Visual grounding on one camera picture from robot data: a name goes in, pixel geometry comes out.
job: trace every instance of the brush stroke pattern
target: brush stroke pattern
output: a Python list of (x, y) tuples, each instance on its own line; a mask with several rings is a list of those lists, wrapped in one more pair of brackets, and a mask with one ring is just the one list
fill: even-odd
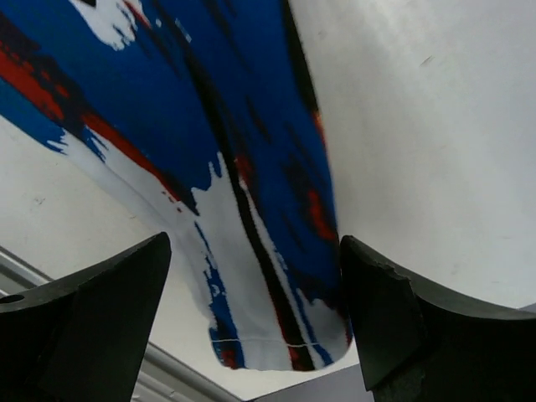
[(286, 0), (0, 3), (0, 115), (170, 234), (232, 369), (319, 369), (350, 341), (301, 51)]

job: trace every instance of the metal frame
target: metal frame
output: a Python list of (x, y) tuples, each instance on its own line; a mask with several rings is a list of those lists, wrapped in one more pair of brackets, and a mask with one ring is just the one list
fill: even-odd
[[(18, 293), (52, 281), (0, 247), (0, 294)], [(136, 390), (136, 402), (240, 402), (240, 399), (181, 363), (153, 343), (147, 345)]]

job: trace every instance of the fabric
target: fabric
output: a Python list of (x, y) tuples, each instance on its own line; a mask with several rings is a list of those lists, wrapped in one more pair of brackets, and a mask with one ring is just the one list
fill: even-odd
[(0, 50), (0, 114), (169, 233), (222, 364), (345, 354), (322, 125), (286, 1), (2, 0)]

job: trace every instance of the multicolored cloth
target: multicolored cloth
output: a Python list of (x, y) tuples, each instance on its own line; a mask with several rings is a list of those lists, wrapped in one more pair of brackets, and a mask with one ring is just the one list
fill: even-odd
[(286, 0), (0, 2), (0, 115), (169, 233), (233, 369), (351, 338), (301, 51)]

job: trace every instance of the black object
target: black object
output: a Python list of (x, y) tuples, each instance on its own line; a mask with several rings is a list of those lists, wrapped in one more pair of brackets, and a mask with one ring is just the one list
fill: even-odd
[(158, 234), (0, 299), (0, 401), (130, 401), (170, 259)]
[(447, 289), (350, 236), (341, 265), (376, 402), (536, 398), (536, 315)]

